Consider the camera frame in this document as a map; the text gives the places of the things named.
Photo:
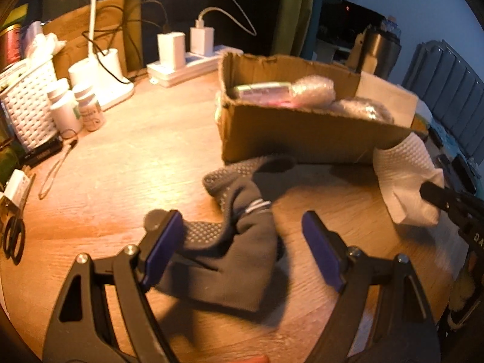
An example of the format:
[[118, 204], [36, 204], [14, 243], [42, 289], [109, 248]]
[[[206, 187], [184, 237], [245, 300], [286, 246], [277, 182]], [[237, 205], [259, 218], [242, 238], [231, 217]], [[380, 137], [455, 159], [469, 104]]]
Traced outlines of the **white paper towel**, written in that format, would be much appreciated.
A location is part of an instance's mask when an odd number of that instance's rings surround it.
[[376, 149], [372, 155], [384, 203], [395, 224], [420, 227], [438, 225], [440, 210], [424, 201], [419, 193], [425, 182], [445, 185], [444, 173], [434, 166], [427, 148], [411, 133], [390, 149]]

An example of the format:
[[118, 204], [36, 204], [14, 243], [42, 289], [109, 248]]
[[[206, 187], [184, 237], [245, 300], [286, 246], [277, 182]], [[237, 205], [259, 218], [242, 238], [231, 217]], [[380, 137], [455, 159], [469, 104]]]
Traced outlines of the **dark grey grip socks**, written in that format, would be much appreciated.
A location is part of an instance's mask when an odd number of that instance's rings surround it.
[[254, 176], [294, 166], [292, 156], [272, 154], [206, 174], [203, 185], [220, 207], [222, 221], [184, 223], [184, 240], [157, 290], [234, 310], [258, 311], [284, 248], [272, 203], [263, 197]]

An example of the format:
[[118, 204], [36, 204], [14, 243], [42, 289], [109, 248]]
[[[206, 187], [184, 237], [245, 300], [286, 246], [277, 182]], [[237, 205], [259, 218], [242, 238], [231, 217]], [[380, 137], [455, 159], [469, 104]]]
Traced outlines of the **small bubble wrap bundle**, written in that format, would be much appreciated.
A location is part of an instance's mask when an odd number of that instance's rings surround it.
[[291, 85], [291, 102], [295, 107], [326, 108], [336, 97], [333, 80], [320, 75], [307, 75]]

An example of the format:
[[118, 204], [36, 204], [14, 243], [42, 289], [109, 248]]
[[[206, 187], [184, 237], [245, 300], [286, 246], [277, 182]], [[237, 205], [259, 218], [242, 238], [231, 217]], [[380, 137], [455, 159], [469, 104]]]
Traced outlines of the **green cartoon tissue pack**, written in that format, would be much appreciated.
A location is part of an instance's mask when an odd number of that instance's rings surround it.
[[281, 102], [291, 99], [292, 85], [289, 82], [263, 82], [240, 84], [229, 90], [233, 99], [256, 103]]

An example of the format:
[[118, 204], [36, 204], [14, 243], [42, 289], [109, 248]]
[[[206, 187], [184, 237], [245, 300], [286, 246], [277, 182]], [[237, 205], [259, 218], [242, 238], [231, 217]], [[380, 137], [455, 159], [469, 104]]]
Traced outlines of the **black scissors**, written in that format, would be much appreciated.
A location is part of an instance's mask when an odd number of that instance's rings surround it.
[[7, 210], [2, 250], [15, 266], [20, 264], [25, 249], [26, 228], [23, 215], [34, 179], [35, 174], [28, 175], [25, 171], [15, 170], [2, 193], [2, 201]]

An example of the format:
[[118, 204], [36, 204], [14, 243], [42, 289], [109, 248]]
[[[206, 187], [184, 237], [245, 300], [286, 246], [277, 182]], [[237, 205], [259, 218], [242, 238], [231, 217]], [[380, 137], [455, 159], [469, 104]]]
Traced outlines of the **grey padded headboard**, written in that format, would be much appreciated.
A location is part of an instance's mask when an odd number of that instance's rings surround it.
[[446, 41], [417, 45], [403, 87], [426, 103], [467, 156], [483, 161], [483, 80]]

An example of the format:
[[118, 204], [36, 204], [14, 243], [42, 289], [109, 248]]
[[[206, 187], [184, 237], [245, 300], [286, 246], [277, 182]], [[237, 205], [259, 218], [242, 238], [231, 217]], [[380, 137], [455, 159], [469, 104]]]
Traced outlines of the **white paper sheet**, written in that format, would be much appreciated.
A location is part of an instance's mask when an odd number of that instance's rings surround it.
[[411, 127], [419, 100], [415, 93], [378, 76], [362, 72], [355, 95], [384, 105], [392, 114], [395, 125]]

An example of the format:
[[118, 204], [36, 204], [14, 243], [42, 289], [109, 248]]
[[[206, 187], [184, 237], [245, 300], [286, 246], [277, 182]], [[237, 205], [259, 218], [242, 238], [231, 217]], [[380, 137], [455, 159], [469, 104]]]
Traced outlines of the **clear bubble wrap bag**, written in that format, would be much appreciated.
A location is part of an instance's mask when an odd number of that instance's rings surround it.
[[394, 123], [394, 117], [385, 105], [364, 97], [336, 100], [332, 103], [332, 110], [359, 119]]

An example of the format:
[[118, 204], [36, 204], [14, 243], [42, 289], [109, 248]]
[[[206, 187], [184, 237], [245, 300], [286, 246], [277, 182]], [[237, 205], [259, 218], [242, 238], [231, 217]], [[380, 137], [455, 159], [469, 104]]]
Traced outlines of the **steel travel mug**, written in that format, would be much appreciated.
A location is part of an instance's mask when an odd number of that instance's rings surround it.
[[400, 50], [400, 39], [396, 35], [370, 26], [363, 37], [356, 72], [366, 72], [388, 80], [400, 55]]

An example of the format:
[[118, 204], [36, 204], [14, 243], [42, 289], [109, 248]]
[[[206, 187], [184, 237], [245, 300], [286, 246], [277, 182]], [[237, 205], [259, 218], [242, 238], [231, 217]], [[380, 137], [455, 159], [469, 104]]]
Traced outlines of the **small labelled pill bottle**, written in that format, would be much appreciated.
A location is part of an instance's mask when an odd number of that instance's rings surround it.
[[78, 102], [78, 110], [88, 132], [100, 129], [105, 123], [103, 110], [94, 93], [92, 84], [87, 82], [78, 83], [73, 88], [75, 99]]

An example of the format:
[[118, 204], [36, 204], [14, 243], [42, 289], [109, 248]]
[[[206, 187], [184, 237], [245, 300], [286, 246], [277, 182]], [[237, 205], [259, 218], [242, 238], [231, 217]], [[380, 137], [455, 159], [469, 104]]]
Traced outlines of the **white pill bottle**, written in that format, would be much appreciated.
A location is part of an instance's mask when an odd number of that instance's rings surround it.
[[50, 114], [61, 136], [64, 139], [71, 139], [81, 132], [83, 124], [78, 102], [73, 91], [70, 90], [67, 79], [62, 78], [50, 83], [46, 94], [50, 102]]

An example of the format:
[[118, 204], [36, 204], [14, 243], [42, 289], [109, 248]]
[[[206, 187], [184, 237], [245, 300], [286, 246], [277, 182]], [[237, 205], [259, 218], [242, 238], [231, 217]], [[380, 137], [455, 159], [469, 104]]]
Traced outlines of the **white desk lamp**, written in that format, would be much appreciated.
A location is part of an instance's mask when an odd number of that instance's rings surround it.
[[98, 102], [104, 111], [130, 98], [134, 84], [122, 74], [119, 51], [116, 48], [101, 48], [94, 41], [97, 0], [90, 0], [88, 33], [84, 38], [88, 44], [88, 54], [83, 60], [74, 63], [68, 74], [72, 88], [78, 83], [92, 84]]

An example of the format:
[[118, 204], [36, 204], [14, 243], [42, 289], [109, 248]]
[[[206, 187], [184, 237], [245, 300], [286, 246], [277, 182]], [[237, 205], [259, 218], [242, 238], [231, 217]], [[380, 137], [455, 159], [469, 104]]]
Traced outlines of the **black monitor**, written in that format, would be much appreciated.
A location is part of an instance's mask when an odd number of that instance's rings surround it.
[[379, 26], [386, 17], [347, 0], [322, 0], [317, 40], [352, 48], [356, 37], [369, 26]]

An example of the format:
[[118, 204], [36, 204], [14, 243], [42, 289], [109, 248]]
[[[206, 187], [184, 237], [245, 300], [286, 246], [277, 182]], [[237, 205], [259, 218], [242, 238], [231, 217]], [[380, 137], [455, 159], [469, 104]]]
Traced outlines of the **pink pouch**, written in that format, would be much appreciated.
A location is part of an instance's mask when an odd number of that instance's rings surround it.
[[286, 108], [295, 108], [296, 105], [291, 100], [283, 100], [283, 99], [270, 99], [264, 100], [260, 102], [263, 106], [270, 106], [270, 107], [286, 107]]

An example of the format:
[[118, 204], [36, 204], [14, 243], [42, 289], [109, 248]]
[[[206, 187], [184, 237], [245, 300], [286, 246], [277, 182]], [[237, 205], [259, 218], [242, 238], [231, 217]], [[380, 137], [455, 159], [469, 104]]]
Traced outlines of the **brown cardboard box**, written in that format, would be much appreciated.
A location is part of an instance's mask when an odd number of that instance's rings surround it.
[[221, 158], [226, 163], [287, 153], [301, 163], [369, 164], [376, 148], [393, 148], [410, 133], [427, 136], [425, 126], [415, 119], [409, 127], [391, 125], [334, 112], [259, 106], [233, 93], [241, 84], [294, 82], [307, 75], [321, 75], [333, 80], [338, 98], [352, 97], [360, 76], [343, 67], [285, 55], [226, 53], [219, 61], [218, 73], [221, 97], [217, 124]]

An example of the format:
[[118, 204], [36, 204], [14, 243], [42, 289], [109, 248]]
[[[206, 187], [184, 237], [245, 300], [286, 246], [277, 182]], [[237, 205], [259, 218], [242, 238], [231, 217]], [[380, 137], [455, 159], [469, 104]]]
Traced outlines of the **white woven basket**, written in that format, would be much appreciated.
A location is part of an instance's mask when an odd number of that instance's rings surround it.
[[30, 152], [57, 134], [47, 87], [57, 81], [50, 58], [37, 66], [27, 59], [1, 73], [1, 105], [22, 148]]

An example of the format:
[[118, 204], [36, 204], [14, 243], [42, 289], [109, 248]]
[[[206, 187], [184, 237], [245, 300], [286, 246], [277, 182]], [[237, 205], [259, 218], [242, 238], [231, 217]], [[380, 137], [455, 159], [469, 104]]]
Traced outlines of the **white power strip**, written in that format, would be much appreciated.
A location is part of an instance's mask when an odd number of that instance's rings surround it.
[[147, 73], [152, 83], [160, 84], [164, 88], [170, 88], [187, 80], [216, 71], [219, 61], [226, 53], [243, 54], [244, 52], [235, 47], [218, 45], [214, 48], [214, 54], [210, 57], [187, 52], [185, 54], [185, 65], [177, 70], [169, 70], [160, 61], [149, 63], [147, 65]]

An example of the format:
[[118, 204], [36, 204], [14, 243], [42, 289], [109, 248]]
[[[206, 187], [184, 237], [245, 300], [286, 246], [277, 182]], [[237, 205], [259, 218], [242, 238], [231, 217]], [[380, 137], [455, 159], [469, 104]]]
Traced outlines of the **yellow green curtain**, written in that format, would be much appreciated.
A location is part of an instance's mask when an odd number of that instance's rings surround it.
[[312, 16], [313, 0], [280, 0], [272, 54], [300, 55]]

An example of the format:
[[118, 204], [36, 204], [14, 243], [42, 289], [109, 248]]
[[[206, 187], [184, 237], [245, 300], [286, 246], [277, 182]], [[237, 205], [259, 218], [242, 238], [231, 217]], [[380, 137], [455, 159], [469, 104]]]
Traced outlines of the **brown paper bag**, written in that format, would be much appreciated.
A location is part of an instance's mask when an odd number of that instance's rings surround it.
[[[100, 0], [97, 2], [95, 18], [94, 41], [102, 49], [115, 48], [123, 74], [127, 73], [126, 54], [123, 30], [118, 26], [123, 19], [125, 0]], [[90, 24], [90, 6], [86, 5], [69, 11], [66, 14], [44, 25], [45, 34], [54, 33], [66, 46], [53, 56], [56, 76], [69, 79], [68, 69], [78, 61], [88, 56], [88, 41]]]

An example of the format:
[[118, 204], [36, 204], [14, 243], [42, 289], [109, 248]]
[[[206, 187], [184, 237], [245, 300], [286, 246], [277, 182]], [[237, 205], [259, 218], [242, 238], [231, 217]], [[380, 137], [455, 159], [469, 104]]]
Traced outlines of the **red tin can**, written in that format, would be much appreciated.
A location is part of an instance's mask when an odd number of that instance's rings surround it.
[[21, 25], [10, 25], [0, 32], [0, 69], [5, 70], [21, 60]]

